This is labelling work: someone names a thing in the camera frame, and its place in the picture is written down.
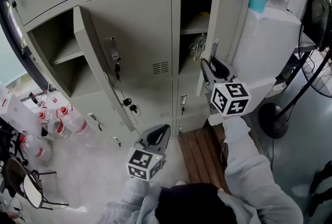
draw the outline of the wooden board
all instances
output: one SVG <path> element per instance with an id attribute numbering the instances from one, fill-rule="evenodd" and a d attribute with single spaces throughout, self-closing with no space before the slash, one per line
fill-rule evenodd
<path id="1" fill-rule="evenodd" d="M 225 180 L 225 174 L 224 174 L 225 168 L 222 166 L 222 163 L 220 161 L 221 148 L 218 147 L 217 139 L 215 137 L 213 137 L 213 132 L 210 130 L 211 129 L 204 128 L 203 134 L 204 134 L 206 143 L 209 147 L 213 163 L 217 170 L 217 174 L 218 174 L 221 186 L 226 193 L 230 194 L 230 191 L 228 189 L 228 186 L 227 186 L 227 183 Z"/>
<path id="2" fill-rule="evenodd" d="M 201 153 L 202 153 L 202 156 L 203 156 L 203 159 L 204 159 L 204 163 L 205 163 L 205 167 L 206 167 L 207 173 L 209 174 L 209 178 L 211 180 L 211 183 L 214 186 L 216 186 L 218 188 L 221 188 L 222 185 L 220 183 L 215 164 L 214 164 L 213 159 L 211 157 L 211 153 L 210 153 L 208 144 L 205 140 L 204 131 L 199 129 L 199 130 L 195 130 L 194 133 L 195 133 L 196 140 L 198 142 L 199 148 L 201 150 Z"/>
<path id="3" fill-rule="evenodd" d="M 201 179 L 199 177 L 199 174 L 198 174 L 198 171 L 196 168 L 196 164 L 195 164 L 195 160 L 193 159 L 193 155 L 192 155 L 192 152 L 189 147 L 189 143 L 188 143 L 188 140 L 187 140 L 187 137 L 185 136 L 185 134 L 180 135 L 178 137 L 178 141 L 179 141 L 183 159 L 185 161 L 186 168 L 187 168 L 187 171 L 189 174 L 190 183 L 198 184 L 201 182 Z"/>
<path id="4" fill-rule="evenodd" d="M 184 134 L 184 136 L 187 137 L 187 139 L 188 139 L 189 147 L 191 148 L 191 152 L 192 152 L 193 158 L 195 160 L 198 174 L 201 178 L 201 183 L 206 183 L 206 184 L 211 183 L 209 174 L 206 169 L 204 159 L 203 159 L 201 150 L 199 148 L 199 145 L 197 143 L 194 132 L 188 132 L 188 133 Z"/>

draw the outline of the water bottle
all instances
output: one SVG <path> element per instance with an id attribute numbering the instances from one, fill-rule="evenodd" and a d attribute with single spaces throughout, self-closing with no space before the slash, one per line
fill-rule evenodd
<path id="1" fill-rule="evenodd" d="M 61 120 L 72 133 L 82 135 L 90 128 L 84 117 L 71 104 L 68 107 L 61 107 L 60 112 Z"/>
<path id="2" fill-rule="evenodd" d="M 52 148 L 44 139 L 33 134 L 23 133 L 20 137 L 21 149 L 28 155 L 36 157 L 44 164 L 48 164 L 52 158 Z"/>
<path id="3" fill-rule="evenodd" d="M 44 111 L 39 112 L 38 115 L 42 122 L 43 128 L 48 132 L 46 139 L 55 140 L 57 137 L 70 137 L 71 131 L 65 127 L 60 118 L 56 118 L 51 113 L 46 113 Z"/>

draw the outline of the gray floor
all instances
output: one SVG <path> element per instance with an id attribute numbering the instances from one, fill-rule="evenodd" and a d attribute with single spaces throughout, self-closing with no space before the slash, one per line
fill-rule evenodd
<path id="1" fill-rule="evenodd" d="M 306 79 L 300 72 L 281 96 L 263 103 L 275 101 L 283 107 L 305 83 Z M 249 119 L 266 155 L 272 157 L 272 139 L 259 126 L 258 110 L 259 107 L 249 115 Z M 293 109 L 286 135 L 274 140 L 273 161 L 275 182 L 300 206 L 305 223 L 308 220 L 309 188 L 313 175 L 329 160 L 332 160 L 332 99 L 309 88 Z M 318 193 L 330 187 L 332 178 L 320 185 Z M 320 205 L 309 223 L 324 223 L 331 213 L 332 200 Z"/>

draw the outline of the black chair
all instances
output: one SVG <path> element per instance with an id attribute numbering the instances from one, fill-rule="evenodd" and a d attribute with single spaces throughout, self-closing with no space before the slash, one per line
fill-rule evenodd
<path id="1" fill-rule="evenodd" d="M 50 205 L 64 205 L 64 203 L 49 202 L 43 193 L 42 184 L 39 180 L 40 175 L 56 174 L 57 172 L 45 172 L 39 173 L 38 171 L 29 171 L 16 159 L 10 158 L 6 164 L 7 177 L 14 188 L 16 193 L 24 197 L 34 208 L 43 208 L 53 210 L 52 208 L 43 207 L 43 204 Z"/>

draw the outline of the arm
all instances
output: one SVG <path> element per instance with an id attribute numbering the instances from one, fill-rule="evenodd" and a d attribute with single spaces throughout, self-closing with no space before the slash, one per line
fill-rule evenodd
<path id="1" fill-rule="evenodd" d="M 225 179 L 232 195 L 254 207 L 266 224 L 302 224 L 300 208 L 274 182 L 270 163 L 258 153 L 244 120 L 232 117 L 224 128 L 229 149 Z"/>

